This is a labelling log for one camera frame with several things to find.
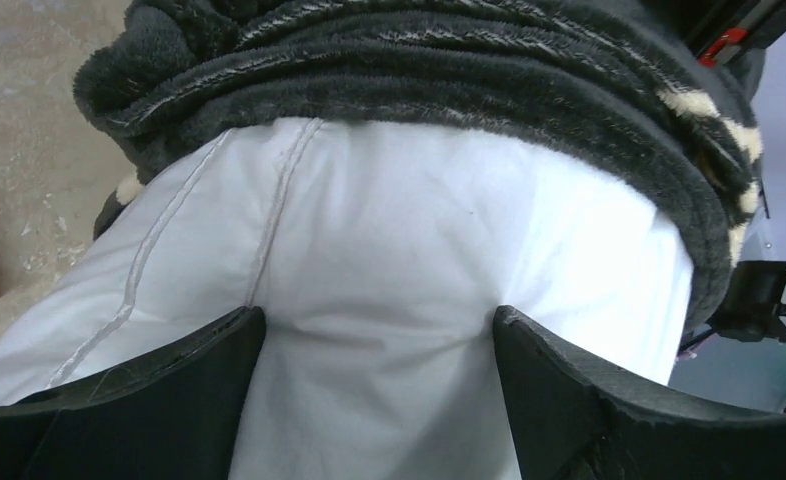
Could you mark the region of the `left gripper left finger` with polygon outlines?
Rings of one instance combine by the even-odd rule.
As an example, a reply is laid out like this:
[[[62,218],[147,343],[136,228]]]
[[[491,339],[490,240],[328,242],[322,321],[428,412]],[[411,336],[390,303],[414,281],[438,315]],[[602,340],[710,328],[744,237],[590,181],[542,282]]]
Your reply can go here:
[[[266,334],[240,308],[169,345],[0,406],[0,479],[225,479]]]

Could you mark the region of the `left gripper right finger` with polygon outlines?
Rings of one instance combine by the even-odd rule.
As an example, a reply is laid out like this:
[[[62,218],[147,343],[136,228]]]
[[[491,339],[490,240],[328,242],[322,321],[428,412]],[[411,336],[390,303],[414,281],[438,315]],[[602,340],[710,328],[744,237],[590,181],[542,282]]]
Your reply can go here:
[[[510,306],[495,357],[525,479],[786,479],[786,414],[638,376]]]

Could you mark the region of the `white pillow insert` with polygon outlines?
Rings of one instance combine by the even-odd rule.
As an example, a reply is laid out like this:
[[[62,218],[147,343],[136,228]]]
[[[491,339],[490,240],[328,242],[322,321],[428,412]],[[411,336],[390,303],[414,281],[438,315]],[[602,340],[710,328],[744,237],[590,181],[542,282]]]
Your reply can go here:
[[[516,479],[497,307],[664,384],[694,276],[632,187],[475,130],[281,119],[119,201],[0,339],[0,405],[259,306],[234,479]]]

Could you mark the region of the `black pillowcase with beige flowers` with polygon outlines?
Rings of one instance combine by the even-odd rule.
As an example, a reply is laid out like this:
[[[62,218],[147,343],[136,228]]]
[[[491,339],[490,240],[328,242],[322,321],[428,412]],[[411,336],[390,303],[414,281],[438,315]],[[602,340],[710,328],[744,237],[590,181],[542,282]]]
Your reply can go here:
[[[720,305],[759,192],[761,59],[705,67],[686,1],[135,1],[74,100],[142,183],[283,117],[485,130],[646,195],[694,263],[685,325]]]

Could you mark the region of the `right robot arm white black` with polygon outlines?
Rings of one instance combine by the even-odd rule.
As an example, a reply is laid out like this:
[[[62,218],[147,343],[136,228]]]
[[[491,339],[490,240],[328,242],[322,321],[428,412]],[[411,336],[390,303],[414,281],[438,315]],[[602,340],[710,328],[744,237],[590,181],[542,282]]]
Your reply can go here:
[[[735,268],[725,298],[707,321],[708,329],[690,336],[678,354],[717,335],[743,343],[765,339],[786,344],[786,262],[747,260]]]

